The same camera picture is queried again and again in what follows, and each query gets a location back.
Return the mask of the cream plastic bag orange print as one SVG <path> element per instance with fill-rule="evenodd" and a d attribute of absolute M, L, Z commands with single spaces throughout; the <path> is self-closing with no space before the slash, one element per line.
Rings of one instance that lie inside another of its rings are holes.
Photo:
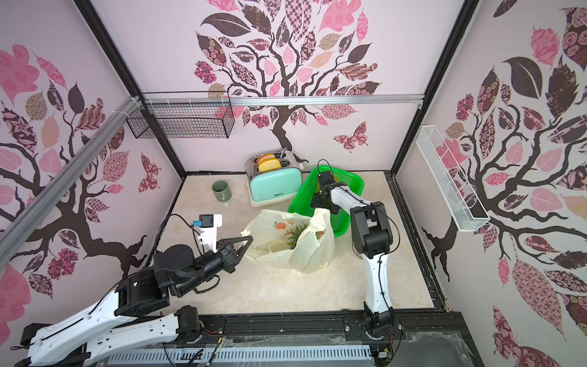
<path fill-rule="evenodd" d="M 308 224 L 307 229 L 301 234 L 296 248 L 290 249 L 287 244 L 290 232 L 303 224 Z M 327 267 L 336 247 L 327 209 L 315 209 L 310 217 L 263 209 L 241 234 L 251 235 L 254 239 L 246 252 L 248 261 L 304 274 Z"/>

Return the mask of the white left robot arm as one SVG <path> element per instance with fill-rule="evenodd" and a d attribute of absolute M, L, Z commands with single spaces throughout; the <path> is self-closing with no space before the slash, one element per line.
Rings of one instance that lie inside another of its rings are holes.
<path fill-rule="evenodd" d="M 154 316 L 218 277 L 232 273 L 253 238 L 221 239 L 215 252 L 196 257 L 188 245 L 156 252 L 153 265 L 122 280 L 95 304 L 57 324 L 34 323 L 21 337 L 28 353 L 19 366 L 89 366 L 126 350 L 186 342 L 202 334 L 196 307 Z"/>

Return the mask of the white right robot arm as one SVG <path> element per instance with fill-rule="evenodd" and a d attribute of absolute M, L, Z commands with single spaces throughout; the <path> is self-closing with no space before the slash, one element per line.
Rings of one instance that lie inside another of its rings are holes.
<path fill-rule="evenodd" d="M 381 339 L 395 324 L 388 286 L 388 258 L 394 235 L 385 205 L 361 198 L 342 182 L 321 183 L 311 206 L 328 209 L 332 214 L 344 211 L 350 217 L 353 249 L 365 265 L 367 291 L 364 301 L 365 332 Z"/>

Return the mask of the large pineapple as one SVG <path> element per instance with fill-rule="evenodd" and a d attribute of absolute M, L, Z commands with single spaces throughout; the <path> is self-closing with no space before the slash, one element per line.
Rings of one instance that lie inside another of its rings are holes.
<path fill-rule="evenodd" d="M 287 244 L 290 249 L 295 249 L 297 246 L 297 241 L 299 240 L 301 234 L 307 229 L 308 224 L 303 224 L 296 226 L 290 232 L 289 239 L 287 240 Z"/>

